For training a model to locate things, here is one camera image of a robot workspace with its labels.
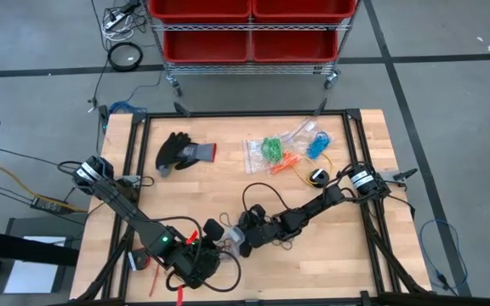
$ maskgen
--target wooden tabletop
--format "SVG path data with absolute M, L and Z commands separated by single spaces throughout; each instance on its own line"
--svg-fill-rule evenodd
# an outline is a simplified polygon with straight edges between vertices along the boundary
M 140 209 L 151 218 L 185 215 L 204 224 L 208 218 L 219 219 L 228 213 L 235 224 L 243 211 L 243 189 L 253 182 L 265 182 L 278 190 L 290 207 L 300 207 L 319 194 L 319 190 L 304 184 L 292 170 L 276 175 L 268 173 L 246 174 L 243 165 L 242 140 L 262 139 L 274 132 L 295 128 L 305 118 L 302 116 L 274 117 L 218 117 L 218 118 L 171 118 L 151 122 L 145 157 L 145 176 L 152 176 L 156 183 L 141 190 Z M 398 166 L 385 118 L 381 110 L 362 110 L 362 120 L 377 171 L 397 170 Z M 334 164 L 335 173 L 350 163 L 341 116 L 319 116 L 320 127 L 334 138 L 325 153 Z M 102 156 L 122 173 L 131 125 L 130 115 L 113 115 L 107 128 Z M 214 163 L 200 161 L 182 171 L 172 171 L 168 178 L 161 178 L 155 167 L 155 159 L 162 143 L 171 132 L 186 132 L 197 143 L 216 143 Z M 138 127 L 141 135 L 142 125 Z M 140 136 L 135 143 L 132 169 L 137 167 Z M 355 137 L 356 148 L 360 145 Z M 328 168 L 328 162 L 318 160 L 320 167 Z M 312 165 L 302 161 L 298 167 L 308 173 Z M 342 187 L 351 187 L 345 178 Z M 402 189 L 391 186 L 392 195 L 406 200 Z M 249 206 L 259 203 L 268 214 L 284 209 L 275 194 L 262 186 L 254 186 L 246 195 Z M 93 199 L 90 209 L 100 201 Z M 94 212 L 86 224 L 71 298 L 83 293 L 107 260 L 114 212 L 107 206 Z M 385 219 L 390 233 L 392 249 L 402 265 L 424 288 L 430 289 L 429 278 L 419 249 L 419 242 L 408 207 L 399 201 L 385 199 Z M 187 221 L 173 221 L 183 235 L 189 235 L 194 225 Z M 137 235 L 134 248 L 140 248 Z M 385 288 L 390 281 L 383 256 L 379 254 Z M 366 236 L 360 209 L 349 202 L 329 208 L 313 218 L 301 235 L 293 241 L 291 250 L 271 244 L 253 249 L 250 258 L 239 258 L 242 266 L 241 283 L 232 292 L 217 293 L 202 286 L 196 290 L 185 289 L 185 301 L 243 300 L 243 299 L 290 299 L 290 298 L 353 298 L 359 291 L 368 290 L 375 296 L 373 277 Z M 116 267 L 113 293 L 116 295 L 122 260 Z M 156 263 L 144 270 L 131 272 L 128 281 L 127 302 L 175 301 L 176 292 L 165 287 L 166 271 L 161 271 L 151 297 L 149 291 L 154 279 Z M 232 262 L 221 263 L 214 276 L 208 279 L 212 286 L 225 288 L 236 279 L 237 268 Z

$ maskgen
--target floor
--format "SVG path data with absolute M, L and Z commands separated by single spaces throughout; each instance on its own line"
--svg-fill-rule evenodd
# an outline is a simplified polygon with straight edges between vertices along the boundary
M 95 3 L 100 12 L 112 6 Z M 134 40 L 153 44 L 148 32 Z M 150 68 L 103 76 L 101 104 L 156 82 L 160 57 L 144 52 Z M 314 109 L 326 96 L 330 109 L 383 109 L 400 169 L 420 170 L 408 183 L 418 232 L 441 207 L 459 233 L 471 295 L 490 297 L 490 1 L 365 0 L 342 57 L 343 74 L 327 92 L 323 76 L 179 76 L 180 102 L 190 111 Z M 87 113 L 87 100 L 104 63 L 88 1 L 0 0 L 0 148 L 58 162 L 94 154 L 97 115 Z M 132 103 L 173 111 L 177 99 L 163 78 Z M 63 198 L 71 188 L 50 165 L 1 151 L 0 163 L 45 195 Z M 1 173 L 0 185 L 19 191 Z M 88 198 L 77 192 L 70 201 L 86 207 Z M 0 232 L 9 218 L 40 216 L 0 196 Z M 451 284 L 453 273 L 462 277 L 436 227 L 425 230 L 424 244 Z M 1 297 L 0 305 L 62 302 L 69 286 L 47 297 Z

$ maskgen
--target red storage bin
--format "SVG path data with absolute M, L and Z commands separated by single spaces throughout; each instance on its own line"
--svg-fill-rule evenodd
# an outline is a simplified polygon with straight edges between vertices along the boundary
M 165 23 L 246 23 L 250 0 L 151 0 L 152 16 Z
M 256 22 L 339 23 L 355 13 L 355 0 L 253 0 Z
M 248 59 L 247 31 L 165 31 L 163 55 L 174 63 L 238 63 Z
M 253 60 L 258 62 L 329 62 L 338 55 L 336 31 L 255 31 Z

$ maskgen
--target wire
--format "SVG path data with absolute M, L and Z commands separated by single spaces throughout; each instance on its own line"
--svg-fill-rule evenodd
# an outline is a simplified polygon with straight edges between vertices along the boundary
M 152 85 L 139 85 L 138 87 L 136 87 L 136 88 L 134 89 L 134 91 L 132 92 L 132 94 L 130 94 L 130 95 L 129 95 L 129 97 L 128 97 L 127 99 L 125 99 L 124 101 L 129 102 L 129 101 L 130 101 L 130 100 L 131 100 L 131 99 L 134 97 L 135 93 L 137 92 L 137 90 L 138 90 L 139 88 L 150 88 L 150 87 L 155 88 L 155 87 L 157 87 L 158 85 L 160 85 L 160 80 L 162 79 L 162 74 L 163 74 L 163 71 L 161 71 L 161 72 L 158 74 L 158 80 L 157 80 L 157 82 L 156 82 L 156 83 L 154 83 L 154 84 L 152 84 Z
M 0 190 L 5 190 L 5 191 L 7 191 L 8 193 L 11 193 L 11 194 L 13 194 L 13 195 L 15 195 L 15 196 L 19 196 L 19 197 L 21 197 L 22 199 L 24 199 L 24 200 L 26 200 L 26 201 L 33 201 L 33 199 L 30 199 L 30 198 L 28 198 L 28 197 L 26 197 L 26 196 L 23 196 L 23 195 L 21 195 L 21 194 L 19 194 L 19 193 L 16 193 L 16 192 L 14 192 L 14 191 L 12 191 L 12 190 L 8 190 L 8 189 L 3 188 L 3 187 L 1 187 L 1 186 L 0 186 Z
M 459 256 L 459 260 L 463 265 L 464 279 L 462 281 L 460 281 L 460 283 L 456 284 L 455 286 L 440 285 L 440 284 L 435 283 L 433 281 L 431 281 L 430 283 L 433 286 L 437 286 L 437 287 L 444 289 L 444 290 L 451 289 L 453 294 L 457 295 L 454 290 L 460 288 L 462 285 L 464 285 L 468 281 L 468 268 L 466 267 L 466 263 L 464 263 L 462 253 L 460 252 L 459 233 L 457 232 L 457 229 L 455 229 L 451 224 L 449 224 L 448 222 L 446 222 L 444 220 L 439 220 L 439 219 L 429 220 L 429 221 L 425 222 L 423 224 L 423 226 L 421 226 L 421 230 L 419 231 L 419 244 L 421 246 L 421 249 L 423 250 L 423 254 L 426 257 L 426 260 L 428 261 L 430 266 L 432 266 L 432 268 L 436 272 L 436 277 L 438 277 L 439 280 L 445 279 L 445 276 L 443 276 L 442 272 L 440 272 L 440 270 L 434 265 L 434 263 L 432 262 L 432 259 L 430 259 L 430 256 L 429 256 L 428 252 L 426 251 L 426 248 L 424 248 L 424 243 L 423 243 L 424 228 L 426 227 L 426 225 L 433 224 L 433 223 L 446 225 L 449 229 L 451 229 L 455 233 L 455 240 L 456 240 L 455 245 L 457 247 L 457 255 Z
M 20 203 L 22 203 L 22 204 L 26 204 L 27 206 L 30 206 L 30 204 L 31 204 L 31 203 L 28 203 L 28 202 L 26 202 L 26 201 L 22 201 L 22 200 L 19 200 L 19 199 L 17 199 L 17 198 L 13 198 L 13 197 L 12 197 L 12 196 L 10 196 L 10 195 L 5 195 L 5 194 L 4 194 L 3 192 L 1 192 L 1 191 L 0 191 L 0 195 L 1 195 L 1 196 L 7 196 L 9 199 L 13 199 L 13 200 L 18 201 L 18 202 L 20 202 Z
M 321 155 L 323 155 L 324 157 L 326 157 L 326 159 L 327 159 L 327 160 L 328 160 L 328 162 L 330 163 L 330 170 L 328 171 L 328 175 L 331 175 L 331 174 L 332 174 L 332 171 L 333 171 L 333 163 L 332 163 L 332 160 L 330 159 L 330 157 L 328 157 L 328 156 L 327 156 L 326 154 L 324 154 L 324 153 L 321 153 Z M 309 162 L 311 163 L 311 165 L 313 165 L 313 167 L 314 167 L 315 169 L 320 169 L 320 168 L 319 168 L 319 167 L 318 167 L 318 166 L 315 164 L 315 162 L 314 162 L 314 161 L 312 161 L 312 160 L 311 160 L 309 157 L 304 156 L 304 158 L 305 158 L 307 161 L 309 161 Z M 312 181 L 310 180 L 310 178 L 309 178 L 309 177 L 311 176 L 311 174 L 312 174 L 312 173 L 309 173 L 307 177 L 303 177 L 302 175 L 300 175 L 300 174 L 299 174 L 298 170 L 296 170 L 296 167 L 293 167 L 293 170 L 294 170 L 294 173 L 296 173 L 296 175 L 298 175 L 298 177 L 299 177 L 299 178 L 302 180 L 302 182 L 304 182 L 304 183 L 308 184 L 308 185 L 309 185 L 309 186 L 311 186 L 311 187 L 315 187 L 315 186 L 314 186 L 314 183 L 315 183 L 315 182 L 312 182 Z
M 76 188 L 77 187 L 75 187 L 75 186 L 71 187 L 71 190 L 69 190 L 66 197 L 64 198 L 64 202 L 67 202 L 67 199 L 69 199 L 69 196 L 73 193 L 73 191 L 75 191 Z
M 226 216 L 226 222 L 222 219 L 222 216 Z M 231 228 L 231 222 L 230 222 L 230 215 L 227 212 L 223 212 L 219 215 L 219 221 L 222 225 L 224 225 L 227 228 Z
M 236 262 L 236 265 L 237 265 L 237 280 L 236 280 L 236 283 L 234 283 L 233 286 L 231 286 L 230 288 L 225 288 L 225 289 L 219 289 L 219 288 L 215 288 L 211 285 L 209 285 L 205 280 L 200 280 L 200 282 L 207 288 L 215 291 L 215 292 L 230 292 L 234 289 L 236 289 L 237 285 L 239 285 L 239 282 L 240 280 L 242 279 L 242 266 L 239 264 L 239 260 L 237 260 L 237 258 L 234 256 L 234 254 L 232 254 L 231 252 L 227 252 L 227 251 L 217 251 L 217 253 L 219 254 L 226 254 L 227 256 L 229 256 L 230 258 L 232 258 L 235 262 Z
M 146 107 L 136 107 L 128 103 L 127 101 L 118 101 L 115 102 L 109 107 L 109 114 L 117 114 L 118 112 L 122 112 L 125 114 L 137 114 L 137 113 L 146 113 Z
M 331 139 L 326 132 L 319 132 L 307 147 L 307 156 L 316 159 L 330 145 Z
M 103 31 L 101 30 L 100 17 L 98 16 L 98 12 L 95 9 L 94 0 L 90 0 L 90 3 L 92 4 L 92 10 L 94 11 L 95 15 L 95 26 L 98 28 L 98 30 L 100 30 L 101 46 L 105 51 L 109 51 L 109 48 L 106 46 L 106 42 L 103 40 Z
M 415 207 L 413 207 L 413 205 L 411 205 L 411 204 L 410 204 L 408 201 L 404 201 L 403 199 L 397 198 L 397 197 L 395 197 L 395 196 L 393 196 L 393 195 L 387 195 L 387 196 L 388 196 L 389 198 L 391 198 L 391 199 L 395 199 L 395 200 L 397 200 L 397 201 L 400 201 L 400 202 L 402 202 L 402 203 L 404 203 L 404 204 L 408 205 L 408 206 L 409 206 L 409 209 L 410 209 L 410 210 L 413 212 L 413 215 L 415 215 Z
M 153 177 L 150 177 L 150 176 L 144 176 L 140 179 L 140 181 L 142 181 L 143 179 L 150 179 L 152 181 L 152 183 L 150 184 L 141 184 L 141 187 L 151 187 L 151 186 L 154 186 L 154 178 Z
M 95 207 L 94 209 L 92 209 L 87 215 L 86 215 L 86 218 L 84 218 L 84 226 L 86 226 L 86 221 L 88 220 L 88 218 L 90 217 L 90 215 L 92 213 L 94 213 L 98 208 L 102 207 L 103 204 L 105 204 L 104 201 L 102 201 L 97 207 Z M 77 235 L 75 235 L 75 237 L 73 237 L 72 239 L 67 239 L 67 240 L 64 240 L 64 241 L 56 241 L 56 242 L 52 242 L 52 244 L 57 244 L 57 243 L 62 243 L 62 242 L 67 242 L 67 241 L 80 241 L 82 239 L 79 238 L 82 234 L 84 233 L 84 229 L 78 233 Z
M 105 73 L 105 68 L 107 68 L 107 64 L 109 64 L 109 57 L 107 57 L 107 59 L 105 60 L 105 64 L 103 65 L 103 69 L 101 70 L 100 78 L 98 79 L 98 83 L 95 84 L 94 99 L 97 99 L 98 88 L 100 87 L 101 78 L 103 77 L 103 74 Z
M 5 153 L 9 153 L 9 154 L 12 154 L 12 155 L 16 155 L 16 156 L 21 156 L 21 157 L 25 157 L 25 158 L 30 158 L 32 160 L 36 160 L 36 161 L 40 161 L 40 162 L 46 162 L 48 164 L 51 164 L 51 165 L 54 165 L 54 166 L 58 166 L 57 163 L 53 162 L 53 161 L 47 161 L 43 158 L 39 158 L 39 157 L 34 157 L 34 156 L 28 156 L 26 154 L 21 154 L 21 153 L 16 153 L 16 152 L 13 152 L 11 150 L 5 150 L 5 149 L 0 149 L 1 152 L 5 152 Z
M 61 172 L 65 173 L 67 175 L 71 175 L 71 176 L 73 175 L 73 172 L 75 172 L 75 170 L 77 170 L 77 167 L 66 166 L 67 164 L 78 165 L 78 166 L 82 165 L 82 163 L 78 162 L 78 161 L 63 161 L 63 162 L 56 165 L 56 168 L 58 170 L 60 170 Z M 68 169 L 72 169 L 73 172 L 65 170 L 64 167 L 66 167 Z
M 111 14 L 114 14 L 114 12 L 118 12 L 120 14 L 120 9 L 116 8 L 116 9 L 113 9 L 113 8 L 106 8 L 105 9 L 105 13 L 104 13 L 104 17 L 103 17 L 103 23 L 100 25 L 100 29 L 101 29 L 101 34 L 103 35 L 103 37 L 105 39 L 108 39 L 112 42 L 124 42 L 124 41 L 127 41 L 129 38 L 131 38 L 133 35 L 134 35 L 134 30 L 132 29 L 132 23 L 134 21 L 134 17 L 132 17 L 131 14 L 129 14 L 127 17 L 126 17 L 126 20 L 124 21 L 124 25 L 116 30 L 116 31 L 113 31 L 113 30 L 107 30 L 103 24 L 105 24 L 105 21 L 111 17 Z M 128 34 L 127 37 L 119 37 L 121 35 L 125 35 L 125 34 Z
M 43 196 L 43 195 L 39 195 L 38 193 L 33 192 L 31 189 L 27 188 L 27 186 L 24 185 L 24 183 L 22 183 L 22 181 L 20 181 L 20 179 L 17 178 L 16 175 L 14 175 L 13 173 L 11 173 L 6 168 L 0 166 L 0 170 L 3 171 L 8 176 L 10 176 L 20 187 L 22 187 L 23 190 L 25 190 L 27 193 L 29 193 L 32 196 L 35 196 L 35 197 L 37 197 L 37 198 L 39 198 L 41 200 L 45 200 L 45 201 L 47 201 L 49 203 L 53 203 L 53 204 L 56 204 L 56 205 L 60 205 L 62 207 L 69 208 L 69 209 L 71 209 L 72 211 L 75 211 L 75 212 L 81 212 L 81 213 L 87 212 L 84 209 L 74 207 L 73 205 L 64 203 L 63 201 L 58 201 L 58 200 L 50 199 L 50 198 L 48 198 L 46 196 Z
M 20 203 L 22 203 L 22 204 L 24 204 L 24 205 L 27 205 L 28 207 L 31 207 L 31 203 L 28 203 L 28 202 L 26 202 L 26 201 L 22 201 L 22 200 L 19 200 L 19 199 L 13 198 L 13 197 L 12 197 L 12 196 L 10 196 L 10 195 L 5 195 L 3 192 L 0 192 L 0 195 L 1 195 L 1 196 L 6 196 L 6 197 L 8 197 L 9 199 L 13 199 L 13 200 L 15 200 L 15 201 L 17 201 L 17 202 L 20 202 Z M 78 222 L 78 221 L 75 221 L 75 220 L 73 220 L 73 219 L 69 219 L 69 218 L 66 218 L 66 217 L 60 216 L 59 214 L 55 214 L 55 213 L 50 212 L 50 211 L 45 211 L 45 210 L 43 210 L 43 212 L 50 213 L 51 215 L 53 215 L 53 216 L 55 216 L 55 217 L 57 217 L 57 218 L 62 218 L 62 219 L 64 219 L 64 220 L 67 220 L 67 221 L 72 222 L 72 223 L 74 223 L 74 224 L 84 225 L 84 224 L 82 224 L 82 223 L 80 223 L 80 222 Z
M 268 184 L 266 183 L 261 183 L 261 182 L 257 182 L 257 183 L 252 183 L 250 185 L 248 185 L 247 187 L 245 187 L 245 189 L 243 190 L 243 194 L 242 194 L 242 201 L 243 201 L 243 209 L 245 210 L 245 213 L 248 213 L 248 209 L 247 209 L 247 204 L 245 204 L 245 192 L 255 186 L 255 185 L 263 185 L 265 187 L 268 187 L 269 189 L 271 189 L 273 192 L 275 192 L 275 194 L 277 195 L 277 197 L 279 198 L 279 201 L 281 201 L 281 204 L 283 206 L 285 206 L 285 208 L 288 210 L 288 211 L 291 211 L 290 207 L 288 207 L 287 203 L 285 203 L 285 201 L 282 199 L 281 195 L 279 194 L 279 192 L 277 192 L 277 190 L 271 186 L 269 186 Z
M 386 183 L 396 184 L 398 187 L 404 187 L 404 192 L 407 191 L 407 184 L 403 182 L 396 182 L 391 180 L 385 180 Z
M 101 190 L 103 190 L 103 192 L 105 192 L 105 194 L 111 198 L 109 201 L 107 201 L 107 203 L 114 201 L 123 210 L 127 211 L 125 206 L 123 206 L 123 204 L 117 199 L 117 195 L 113 195 L 109 190 L 105 189 L 104 187 L 101 187 L 101 186 L 98 186 L 98 187 Z M 191 266 L 191 270 L 194 270 L 194 268 L 197 265 L 197 260 L 200 257 L 200 251 L 202 250 L 202 240 L 203 240 L 202 227 L 194 218 L 187 217 L 187 216 L 175 216 L 175 217 L 156 218 L 156 219 L 143 219 L 143 218 L 135 217 L 130 211 L 127 211 L 127 213 L 129 214 L 128 216 L 130 218 L 133 218 L 133 219 L 141 221 L 141 222 L 147 222 L 147 223 L 159 223 L 162 221 L 171 221 L 171 220 L 188 220 L 188 221 L 191 221 L 197 227 L 197 232 L 198 232 L 198 243 L 197 243 L 196 256 L 194 257 L 194 260 L 193 260 L 192 266 Z

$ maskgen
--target blue object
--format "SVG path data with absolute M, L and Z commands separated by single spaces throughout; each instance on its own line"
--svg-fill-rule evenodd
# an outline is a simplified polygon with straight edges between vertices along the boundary
M 146 112 L 146 107 L 135 107 L 128 103 L 128 101 L 115 102 L 109 108 L 109 115 L 116 114 L 118 112 L 122 113 L 141 113 Z
M 330 145 L 330 137 L 326 132 L 319 132 L 315 136 L 315 140 L 310 143 L 307 148 L 307 157 L 316 159 Z
M 461 287 L 462 285 L 464 285 L 466 283 L 466 281 L 468 281 L 468 269 L 466 268 L 466 263 L 464 263 L 464 260 L 463 260 L 463 257 L 460 253 L 460 245 L 459 245 L 459 233 L 457 232 L 457 230 L 449 223 L 447 223 L 446 221 L 443 221 L 443 220 L 438 220 L 438 219 L 432 219 L 430 221 L 427 221 L 423 224 L 423 226 L 421 226 L 421 230 L 419 231 L 419 244 L 421 245 L 421 249 L 423 250 L 423 253 L 424 253 L 424 256 L 426 257 L 426 260 L 429 262 L 429 264 L 432 266 L 432 268 L 434 268 L 434 271 L 436 272 L 436 276 L 439 276 L 442 274 L 442 272 L 440 272 L 440 270 L 434 265 L 434 263 L 432 263 L 432 260 L 430 259 L 430 256 L 429 254 L 426 252 L 426 249 L 424 248 L 424 244 L 423 244 L 423 230 L 424 230 L 424 227 L 428 224 L 432 224 L 432 223 L 436 223 L 436 224 L 444 224 L 446 225 L 447 227 L 449 227 L 452 231 L 455 232 L 455 244 L 456 244 L 456 247 L 457 247 L 457 254 L 459 255 L 459 260 L 460 262 L 463 264 L 463 269 L 464 269 L 464 279 L 458 283 L 458 285 L 456 286 L 453 286 L 453 287 L 450 287 L 452 289 L 458 289 L 459 287 Z M 441 289 L 445 289 L 443 287 L 443 285 L 440 285 L 434 281 L 431 281 L 430 282 L 432 284 L 432 286 L 437 286 Z

